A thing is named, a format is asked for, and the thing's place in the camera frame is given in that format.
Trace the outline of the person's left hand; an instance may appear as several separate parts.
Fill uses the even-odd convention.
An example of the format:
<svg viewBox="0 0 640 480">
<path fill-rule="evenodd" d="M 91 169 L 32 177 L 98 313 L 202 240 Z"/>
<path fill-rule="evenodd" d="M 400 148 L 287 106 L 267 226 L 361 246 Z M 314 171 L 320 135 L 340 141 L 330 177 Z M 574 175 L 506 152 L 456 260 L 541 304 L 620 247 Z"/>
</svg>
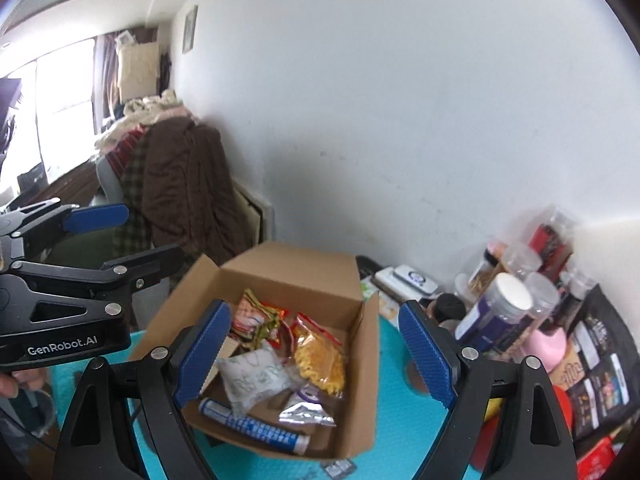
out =
<svg viewBox="0 0 640 480">
<path fill-rule="evenodd" d="M 47 382 L 48 371 L 45 368 L 18 370 L 17 372 L 0 374 L 0 396 L 3 399 L 15 399 L 20 390 L 38 391 Z"/>
</svg>

